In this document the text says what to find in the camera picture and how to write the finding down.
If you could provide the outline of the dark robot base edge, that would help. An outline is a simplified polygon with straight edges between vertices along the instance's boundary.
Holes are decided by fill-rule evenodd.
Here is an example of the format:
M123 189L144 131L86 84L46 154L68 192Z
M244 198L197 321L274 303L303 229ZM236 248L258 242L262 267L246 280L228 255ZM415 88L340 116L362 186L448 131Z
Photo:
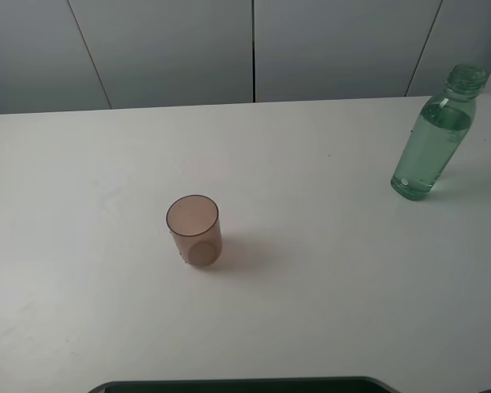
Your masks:
M371 377L290 377L227 380L107 382L93 392L249 393L249 392L394 392Z

